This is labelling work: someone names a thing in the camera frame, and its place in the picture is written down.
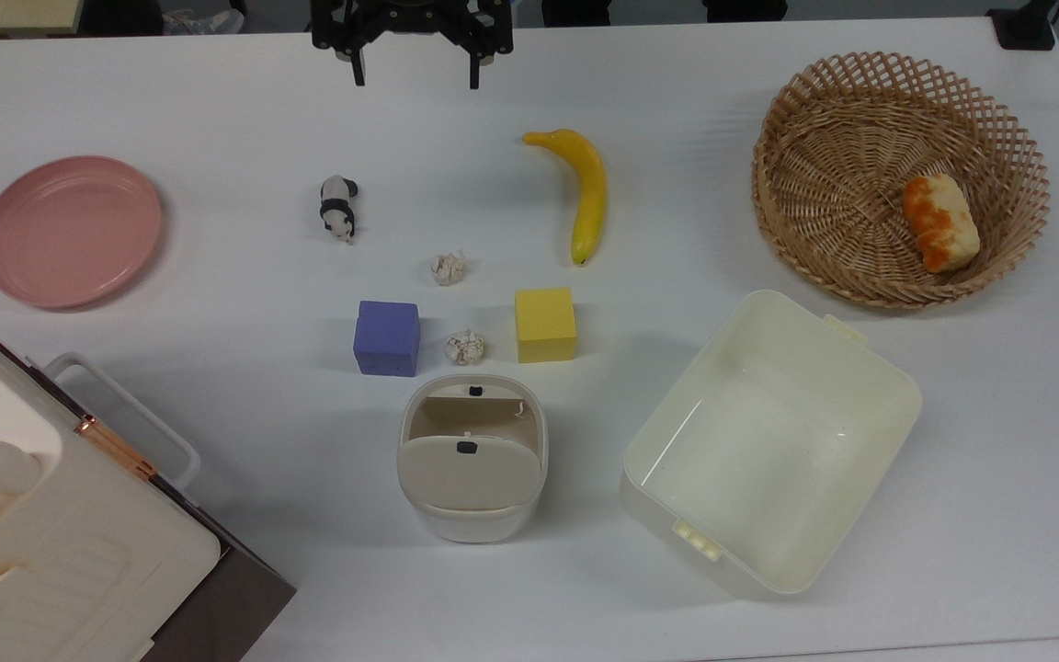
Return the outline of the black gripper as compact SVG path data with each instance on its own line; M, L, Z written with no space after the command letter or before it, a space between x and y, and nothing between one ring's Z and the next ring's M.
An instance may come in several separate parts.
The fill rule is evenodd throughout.
M312 1L315 49L351 62L366 85L362 51L385 33L441 35L470 55L468 88L479 89L482 60L514 50L508 1Z

